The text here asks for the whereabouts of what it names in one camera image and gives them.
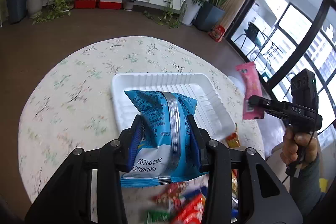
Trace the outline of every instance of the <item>white plastic tray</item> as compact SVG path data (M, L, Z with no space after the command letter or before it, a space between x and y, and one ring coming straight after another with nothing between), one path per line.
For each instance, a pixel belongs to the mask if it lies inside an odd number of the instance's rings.
M111 94L119 132L130 128L139 114L125 90L175 92L197 100L194 115L199 128L211 138L222 140L235 131L235 123L226 111L209 78L202 73L120 73L112 78Z

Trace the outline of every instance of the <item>red box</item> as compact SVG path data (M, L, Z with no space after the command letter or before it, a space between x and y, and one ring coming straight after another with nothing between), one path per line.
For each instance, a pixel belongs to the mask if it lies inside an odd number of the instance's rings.
M119 10L122 6L122 0L99 0L98 8Z
M96 8L97 0L75 0L75 8Z

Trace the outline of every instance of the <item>wooden floor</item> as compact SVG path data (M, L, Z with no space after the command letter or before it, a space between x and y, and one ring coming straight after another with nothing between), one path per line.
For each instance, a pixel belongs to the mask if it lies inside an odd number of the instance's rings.
M32 25L20 23L0 29L0 194L23 218L30 207L18 171L17 132L21 111L38 83L71 53L101 40L131 35L150 36L174 43L235 76L241 58L223 41L217 43L195 27L169 29L141 12L78 9L71 16Z

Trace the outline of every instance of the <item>drawer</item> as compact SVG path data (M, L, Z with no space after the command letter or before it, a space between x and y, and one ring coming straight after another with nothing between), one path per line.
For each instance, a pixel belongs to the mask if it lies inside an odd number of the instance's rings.
M167 0L149 0L149 3L160 5L160 6L167 6ZM180 0L173 0L173 9L180 10L183 2Z

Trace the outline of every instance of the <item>barcode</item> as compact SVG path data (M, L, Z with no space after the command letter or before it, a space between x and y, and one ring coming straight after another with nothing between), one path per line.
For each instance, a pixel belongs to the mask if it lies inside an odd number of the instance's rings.
M245 103L246 103L246 112L252 112L252 111L254 111L254 107L252 107L252 106L249 104L249 101L248 101L248 100L246 100Z

